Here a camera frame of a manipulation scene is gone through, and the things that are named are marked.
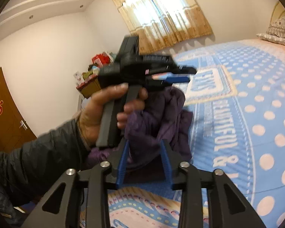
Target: door handle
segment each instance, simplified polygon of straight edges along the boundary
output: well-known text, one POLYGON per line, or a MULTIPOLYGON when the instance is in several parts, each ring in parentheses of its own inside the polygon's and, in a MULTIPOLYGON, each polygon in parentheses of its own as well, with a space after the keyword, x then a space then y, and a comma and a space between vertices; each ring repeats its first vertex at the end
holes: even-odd
POLYGON ((20 121, 20 127, 19 127, 19 128, 21 128, 21 127, 23 127, 24 130, 27 130, 27 129, 28 129, 27 126, 26 126, 26 124, 25 124, 22 120, 20 121))

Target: ceiling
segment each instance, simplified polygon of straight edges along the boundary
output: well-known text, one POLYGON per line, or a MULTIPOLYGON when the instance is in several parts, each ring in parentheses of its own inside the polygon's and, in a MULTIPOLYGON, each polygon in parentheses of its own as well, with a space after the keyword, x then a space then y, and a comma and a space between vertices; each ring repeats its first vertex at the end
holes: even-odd
POLYGON ((94 0, 10 0, 0 14, 0 40, 35 22, 82 12, 92 1, 94 0))

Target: headboard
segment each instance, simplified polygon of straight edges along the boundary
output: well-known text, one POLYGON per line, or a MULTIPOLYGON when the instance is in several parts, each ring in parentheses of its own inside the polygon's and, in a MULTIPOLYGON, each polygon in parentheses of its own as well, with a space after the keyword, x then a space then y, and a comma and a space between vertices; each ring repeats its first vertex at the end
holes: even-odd
POLYGON ((270 23, 274 22, 275 20, 285 16, 285 8, 280 2, 277 2, 277 4, 274 6, 274 10, 271 15, 270 23))

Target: human hand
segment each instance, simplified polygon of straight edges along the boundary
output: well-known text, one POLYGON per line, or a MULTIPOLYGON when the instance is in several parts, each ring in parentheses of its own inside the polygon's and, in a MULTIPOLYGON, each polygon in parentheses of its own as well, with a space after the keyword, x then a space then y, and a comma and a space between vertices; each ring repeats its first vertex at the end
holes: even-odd
MULTIPOLYGON (((90 102, 81 112, 78 119, 78 127, 88 145, 94 145, 96 143, 104 105, 113 99, 121 98, 127 91, 128 84, 123 83, 118 86, 110 86, 102 89, 91 96, 90 102)), ((139 91, 139 99, 132 100, 125 104, 124 112, 117 114, 117 126, 119 129, 126 127, 130 113, 134 110, 143 110, 145 108, 144 101, 147 97, 147 90, 141 88, 139 91)))

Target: silver screw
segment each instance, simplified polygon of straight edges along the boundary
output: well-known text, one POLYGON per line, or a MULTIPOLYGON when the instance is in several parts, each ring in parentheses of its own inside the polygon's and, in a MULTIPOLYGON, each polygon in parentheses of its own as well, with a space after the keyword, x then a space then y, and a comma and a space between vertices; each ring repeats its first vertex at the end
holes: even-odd
POLYGON ((101 163, 100 163, 100 166, 101 167, 109 167, 110 166, 110 162, 109 161, 102 161, 101 163))
POLYGON ((190 164, 186 161, 183 161, 180 163, 180 167, 183 167, 183 168, 188 168, 190 166, 190 164))
POLYGON ((69 175, 69 176, 74 175, 75 172, 76 172, 75 169, 68 169, 68 170, 66 170, 66 174, 69 175))
POLYGON ((223 172, 221 169, 216 169, 216 170, 214 171, 214 174, 215 174, 215 175, 218 175, 218 176, 222 176, 222 175, 224 174, 224 172, 223 172))

